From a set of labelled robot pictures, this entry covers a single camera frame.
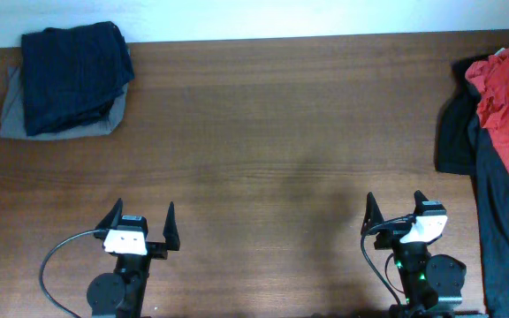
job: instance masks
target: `wire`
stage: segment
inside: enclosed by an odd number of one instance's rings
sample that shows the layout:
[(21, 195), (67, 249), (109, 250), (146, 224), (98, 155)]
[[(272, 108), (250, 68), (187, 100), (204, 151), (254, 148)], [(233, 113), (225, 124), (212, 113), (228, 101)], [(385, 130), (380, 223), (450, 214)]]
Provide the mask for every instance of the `wire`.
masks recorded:
[(46, 257), (44, 258), (44, 261), (42, 261), (42, 264), (41, 264), (41, 268), (39, 269), (39, 285), (41, 286), (41, 289), (42, 289), (42, 293), (44, 293), (44, 296), (46, 296), (47, 299), (50, 300), (50, 302), (52, 304), (54, 304), (54, 306), (62, 309), (65, 313), (69, 314), (70, 316), (72, 317), (75, 317), (75, 318), (81, 318), (79, 315), (77, 315), (76, 313), (74, 313), (72, 310), (64, 307), (62, 304), (60, 304), (59, 302), (57, 302), (56, 299), (54, 299), (49, 291), (47, 291), (46, 287), (44, 286), (44, 281), (42, 279), (42, 275), (44, 274), (44, 268), (46, 267), (46, 263), (49, 261), (50, 257), (62, 246), (64, 246), (66, 243), (69, 243), (75, 239), (78, 239), (78, 238), (81, 238), (83, 236), (86, 236), (86, 235), (89, 235), (89, 234), (94, 234), (94, 233), (99, 233), (99, 232), (106, 232), (107, 230), (90, 230), (90, 231), (84, 231), (82, 233), (78, 233), (76, 235), (73, 235), (65, 240), (63, 240), (60, 244), (58, 244), (57, 246), (55, 246), (52, 250), (50, 250), (50, 252), (46, 255)]
[(378, 271), (378, 269), (376, 269), (376, 266), (375, 264), (372, 263), (372, 261), (370, 260), (370, 258), (368, 257), (368, 254), (367, 254), (367, 250), (365, 249), (364, 247), (364, 240), (365, 238), (368, 236), (368, 234), (374, 230), (379, 230), (381, 229), (382, 227), (390, 224), (390, 223), (396, 223), (396, 222), (399, 222), (399, 221), (406, 221), (409, 219), (410, 216), (401, 216), (401, 217), (397, 217), (397, 218), (394, 218), (394, 219), (391, 219), (391, 220), (388, 220), (384, 223), (380, 223), (380, 224), (377, 224), (373, 227), (371, 227), (370, 229), (368, 229), (366, 232), (364, 232), (362, 235), (361, 235), (361, 251), (362, 251), (362, 255), (364, 255), (364, 259), (367, 261), (368, 265), (370, 266), (370, 268), (372, 269), (372, 271), (375, 272), (376, 276), (378, 276), (378, 278), (380, 279), (380, 281), (384, 284), (384, 286), (386, 286), (386, 288), (388, 289), (388, 292), (390, 292), (390, 294), (392, 294), (392, 296), (394, 297), (394, 299), (396, 300), (396, 303), (398, 303), (399, 306), (402, 305), (402, 302), (399, 300), (398, 298), (398, 295), (396, 294), (396, 292), (390, 287), (390, 285), (388, 284), (388, 282), (386, 282), (386, 280), (384, 279), (384, 277), (382, 276), (382, 274), (380, 274), (380, 272)]
[(390, 254), (390, 256), (388, 256), (388, 258), (386, 259), (386, 263), (384, 264), (384, 275), (386, 276), (386, 280), (388, 281), (388, 284), (390, 284), (390, 286), (392, 286), (392, 288), (395, 289), (396, 292), (404, 293), (404, 291), (401, 291), (398, 288), (396, 288), (396, 286), (394, 286), (392, 284), (392, 282), (390, 281), (390, 278), (388, 277), (388, 264), (390, 263), (390, 259), (392, 257), (394, 257), (394, 253)]

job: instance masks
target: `black cloth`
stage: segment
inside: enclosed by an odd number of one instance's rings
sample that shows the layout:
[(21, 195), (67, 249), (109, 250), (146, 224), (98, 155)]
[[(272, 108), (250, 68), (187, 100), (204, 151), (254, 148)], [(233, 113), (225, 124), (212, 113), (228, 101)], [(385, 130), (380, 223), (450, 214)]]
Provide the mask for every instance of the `black cloth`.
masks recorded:
[(464, 80), (474, 60), (453, 67), (462, 80), (442, 116), (437, 170), (473, 176), (486, 306), (493, 317), (509, 317), (509, 174), (490, 134), (480, 127), (475, 113), (480, 95)]
[(125, 40), (112, 22), (23, 34), (21, 51), (28, 136), (95, 123), (134, 79)]

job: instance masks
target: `brown table surface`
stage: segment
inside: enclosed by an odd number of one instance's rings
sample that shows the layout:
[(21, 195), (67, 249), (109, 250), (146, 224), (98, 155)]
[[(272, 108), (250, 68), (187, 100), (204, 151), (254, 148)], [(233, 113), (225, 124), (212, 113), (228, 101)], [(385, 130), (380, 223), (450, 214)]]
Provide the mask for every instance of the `brown table surface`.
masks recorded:
[[(416, 189), (449, 212), (430, 251), (467, 264), (460, 309), (483, 311), (472, 186), (434, 171), (434, 143), (452, 61), (503, 46), (509, 31), (131, 45), (136, 79), (112, 135), (0, 139), (0, 317), (64, 316), (39, 289), (42, 258), (118, 197), (152, 240), (176, 204), (182, 248), (151, 264), (145, 315), (386, 309), (393, 298), (359, 248), (366, 194), (395, 217)], [(19, 63), (0, 49), (0, 109), (5, 67)], [(382, 268), (389, 253), (372, 240)], [(87, 285), (114, 267), (82, 238), (50, 261), (46, 284), (89, 316)]]

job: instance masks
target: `dark blue folded cloth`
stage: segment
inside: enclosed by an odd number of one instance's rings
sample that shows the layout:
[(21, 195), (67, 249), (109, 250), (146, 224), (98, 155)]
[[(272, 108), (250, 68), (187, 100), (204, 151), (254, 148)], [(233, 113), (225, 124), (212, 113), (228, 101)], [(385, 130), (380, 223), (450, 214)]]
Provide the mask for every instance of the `dark blue folded cloth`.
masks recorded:
[(112, 22), (23, 34), (21, 50), (28, 136), (93, 124), (134, 79), (125, 39)]

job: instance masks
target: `white wall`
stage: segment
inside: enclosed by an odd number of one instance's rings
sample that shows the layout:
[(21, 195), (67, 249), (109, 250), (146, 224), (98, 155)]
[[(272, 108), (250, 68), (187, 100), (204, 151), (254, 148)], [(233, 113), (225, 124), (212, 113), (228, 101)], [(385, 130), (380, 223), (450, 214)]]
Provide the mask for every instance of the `white wall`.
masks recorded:
[(507, 0), (0, 0), (0, 47), (111, 20), (128, 42), (509, 28)]

